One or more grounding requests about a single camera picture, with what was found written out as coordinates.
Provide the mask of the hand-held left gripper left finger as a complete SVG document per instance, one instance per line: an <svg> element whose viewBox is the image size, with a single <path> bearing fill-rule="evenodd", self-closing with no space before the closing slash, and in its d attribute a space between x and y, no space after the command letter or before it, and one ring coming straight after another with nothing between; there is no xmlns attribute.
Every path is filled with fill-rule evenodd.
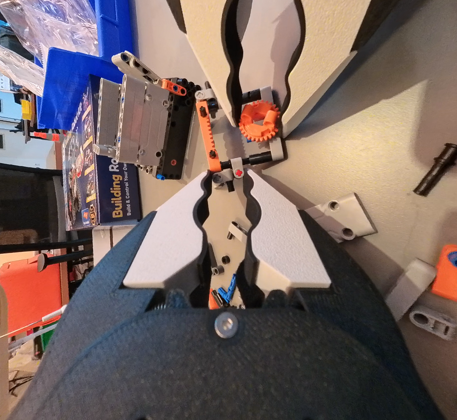
<svg viewBox="0 0 457 420"><path fill-rule="evenodd" d="M123 280L127 288L197 288L209 293L211 263L203 223L209 216L212 174L202 172L157 208Z"/></svg>

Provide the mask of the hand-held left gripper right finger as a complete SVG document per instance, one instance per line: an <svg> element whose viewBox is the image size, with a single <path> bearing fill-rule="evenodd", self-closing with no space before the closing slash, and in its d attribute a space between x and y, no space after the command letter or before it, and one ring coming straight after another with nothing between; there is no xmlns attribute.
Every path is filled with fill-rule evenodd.
<svg viewBox="0 0 457 420"><path fill-rule="evenodd" d="M265 295L331 286L299 209L254 171L247 171L247 217L249 284Z"/></svg>

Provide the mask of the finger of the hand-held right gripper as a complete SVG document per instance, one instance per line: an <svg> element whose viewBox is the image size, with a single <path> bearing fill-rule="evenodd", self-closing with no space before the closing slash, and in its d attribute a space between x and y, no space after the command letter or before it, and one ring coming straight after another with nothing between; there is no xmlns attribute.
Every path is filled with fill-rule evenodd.
<svg viewBox="0 0 457 420"><path fill-rule="evenodd" d="M229 119L237 119L234 53L228 51L226 32L233 0L180 0L187 39L198 63L215 93L219 106Z"/></svg>
<svg viewBox="0 0 457 420"><path fill-rule="evenodd" d="M301 37L287 71L282 114L288 136L355 56L352 51L372 0L294 0Z"/></svg>

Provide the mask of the light grey panel piece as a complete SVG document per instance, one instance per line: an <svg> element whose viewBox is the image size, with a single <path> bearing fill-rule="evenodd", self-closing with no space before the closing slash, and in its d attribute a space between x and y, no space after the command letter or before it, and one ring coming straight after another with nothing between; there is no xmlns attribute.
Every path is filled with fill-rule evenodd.
<svg viewBox="0 0 457 420"><path fill-rule="evenodd" d="M305 212L338 243L378 232L354 192L308 208Z"/></svg>

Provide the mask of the grey beam with black pin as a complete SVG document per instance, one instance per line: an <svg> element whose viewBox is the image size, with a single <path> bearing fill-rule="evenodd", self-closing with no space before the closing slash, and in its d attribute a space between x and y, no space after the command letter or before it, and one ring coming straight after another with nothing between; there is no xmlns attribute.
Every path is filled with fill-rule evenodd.
<svg viewBox="0 0 457 420"><path fill-rule="evenodd" d="M258 100L266 100L266 101L269 101L269 102L275 104L274 98L273 98L273 92L272 92L272 89L270 86L260 87L255 90L251 90L249 92L243 93L242 110L246 104L252 103L252 102L258 101ZM241 135L244 139L243 148L245 150L244 156L241 158L242 165L254 166L254 165L264 164L264 163L268 163L268 162L272 162L272 161L283 160L283 158L284 158L283 142L281 139L281 135L279 134L280 121L281 121L281 115L279 116L278 121L277 121L278 132L277 132L276 136L273 137L269 141L249 142L241 133Z"/></svg>

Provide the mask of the small orange gear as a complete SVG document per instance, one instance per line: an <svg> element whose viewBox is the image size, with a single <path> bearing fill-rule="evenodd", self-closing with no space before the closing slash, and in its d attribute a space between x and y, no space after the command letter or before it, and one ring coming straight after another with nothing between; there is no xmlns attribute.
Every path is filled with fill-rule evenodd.
<svg viewBox="0 0 457 420"><path fill-rule="evenodd" d="M244 106L238 126L249 142L269 141L278 132L280 114L275 104L266 100L254 101Z"/></svg>

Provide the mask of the small orange grey subassembly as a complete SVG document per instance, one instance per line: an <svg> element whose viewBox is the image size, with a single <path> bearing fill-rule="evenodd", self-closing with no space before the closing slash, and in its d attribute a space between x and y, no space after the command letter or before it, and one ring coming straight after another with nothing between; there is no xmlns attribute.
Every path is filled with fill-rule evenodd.
<svg viewBox="0 0 457 420"><path fill-rule="evenodd" d="M214 136L211 128L211 118L215 116L219 109L219 104L208 81L205 82L204 90L196 90L196 110L199 121L205 155L207 157L210 172L213 174L213 183L215 187L221 187L226 184L229 193L235 191L234 179L241 178L243 173L237 168L237 172L232 172L232 161L228 161L228 167L225 169L221 166L219 154L215 146Z"/></svg>

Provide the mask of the blue storage bin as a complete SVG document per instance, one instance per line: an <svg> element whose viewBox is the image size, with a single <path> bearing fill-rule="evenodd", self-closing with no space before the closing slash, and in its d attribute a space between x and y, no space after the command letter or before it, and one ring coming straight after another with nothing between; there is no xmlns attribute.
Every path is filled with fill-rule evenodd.
<svg viewBox="0 0 457 420"><path fill-rule="evenodd" d="M45 67L38 128L69 130L89 75L121 83L111 57L133 51L129 0L89 0L97 25L99 57L52 47Z"/></svg>

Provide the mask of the clear plastic bags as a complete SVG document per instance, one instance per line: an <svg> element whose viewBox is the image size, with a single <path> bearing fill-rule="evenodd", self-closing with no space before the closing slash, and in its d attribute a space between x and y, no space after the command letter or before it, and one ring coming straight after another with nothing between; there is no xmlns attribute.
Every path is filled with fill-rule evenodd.
<svg viewBox="0 0 457 420"><path fill-rule="evenodd" d="M99 56L95 12L89 0L0 0L0 9L19 45L44 67L41 70L1 46L1 73L32 94L43 96L51 48Z"/></svg>

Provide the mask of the blue robot kit box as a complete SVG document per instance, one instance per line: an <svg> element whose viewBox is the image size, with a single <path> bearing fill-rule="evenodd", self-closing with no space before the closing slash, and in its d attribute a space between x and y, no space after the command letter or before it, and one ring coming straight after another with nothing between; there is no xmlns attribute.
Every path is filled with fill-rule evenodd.
<svg viewBox="0 0 457 420"><path fill-rule="evenodd" d="M99 90L89 75L62 143L67 231L142 218L137 168L95 152Z"/></svg>

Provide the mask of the grey black robot model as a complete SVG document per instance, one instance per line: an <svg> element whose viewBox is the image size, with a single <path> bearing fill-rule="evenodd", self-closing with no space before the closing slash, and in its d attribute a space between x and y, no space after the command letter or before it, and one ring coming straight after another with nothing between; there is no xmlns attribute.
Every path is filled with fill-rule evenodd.
<svg viewBox="0 0 457 420"><path fill-rule="evenodd" d="M111 57L121 84L100 79L95 153L159 180L180 180L197 92L185 78L161 78L129 51Z"/></svg>

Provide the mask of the grey straight beam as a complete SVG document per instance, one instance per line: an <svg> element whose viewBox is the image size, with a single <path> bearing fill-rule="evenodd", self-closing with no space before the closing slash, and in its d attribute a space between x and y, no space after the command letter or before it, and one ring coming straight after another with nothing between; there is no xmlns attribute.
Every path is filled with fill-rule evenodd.
<svg viewBox="0 0 457 420"><path fill-rule="evenodd" d="M385 295L385 303L398 322L436 278L435 266L420 259L412 260L406 271Z"/></svg>

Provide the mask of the orange storage bin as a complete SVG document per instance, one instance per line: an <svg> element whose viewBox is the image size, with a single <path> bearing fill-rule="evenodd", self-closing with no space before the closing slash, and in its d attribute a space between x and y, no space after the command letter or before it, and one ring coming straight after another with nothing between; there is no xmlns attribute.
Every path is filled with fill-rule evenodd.
<svg viewBox="0 0 457 420"><path fill-rule="evenodd" d="M37 258L1 266L0 283L8 304L8 336L51 323L53 319L43 320L43 317L69 302L68 280L62 281L60 264L52 264L38 272Z"/></svg>

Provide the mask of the small orange piece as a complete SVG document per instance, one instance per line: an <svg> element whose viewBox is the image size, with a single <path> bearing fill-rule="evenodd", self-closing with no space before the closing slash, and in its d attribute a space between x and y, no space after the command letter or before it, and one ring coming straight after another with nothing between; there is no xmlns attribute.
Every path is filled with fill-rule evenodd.
<svg viewBox="0 0 457 420"><path fill-rule="evenodd" d="M437 275L431 292L437 296L457 301L457 246L448 244L442 248L436 265Z"/></svg>

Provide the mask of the black pin with grey connector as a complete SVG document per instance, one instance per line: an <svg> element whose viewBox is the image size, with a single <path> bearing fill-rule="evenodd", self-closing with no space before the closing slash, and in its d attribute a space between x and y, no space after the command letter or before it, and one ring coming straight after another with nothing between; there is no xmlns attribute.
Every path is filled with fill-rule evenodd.
<svg viewBox="0 0 457 420"><path fill-rule="evenodd" d="M423 305L417 305L411 308L409 320L418 328L431 333L445 341L452 341L457 336L456 320L427 308Z"/></svg>

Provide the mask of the loose black pin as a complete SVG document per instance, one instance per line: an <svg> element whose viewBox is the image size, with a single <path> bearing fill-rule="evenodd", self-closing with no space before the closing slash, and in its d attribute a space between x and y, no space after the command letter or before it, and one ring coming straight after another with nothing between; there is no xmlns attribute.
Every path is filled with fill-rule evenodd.
<svg viewBox="0 0 457 420"><path fill-rule="evenodd" d="M446 172L456 165L457 145L445 143L441 153L434 158L434 163L413 192L422 197L429 195L431 190L437 185Z"/></svg>

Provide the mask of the small grey bracket piece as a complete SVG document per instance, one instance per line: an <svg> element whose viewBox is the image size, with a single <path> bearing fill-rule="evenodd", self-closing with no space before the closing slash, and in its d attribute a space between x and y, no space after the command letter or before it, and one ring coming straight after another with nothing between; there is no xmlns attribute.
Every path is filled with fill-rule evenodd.
<svg viewBox="0 0 457 420"><path fill-rule="evenodd" d="M247 242L247 235L248 231L244 229L236 221L232 221L229 224L227 239L231 240L232 238L236 238L237 240L245 244Z"/></svg>

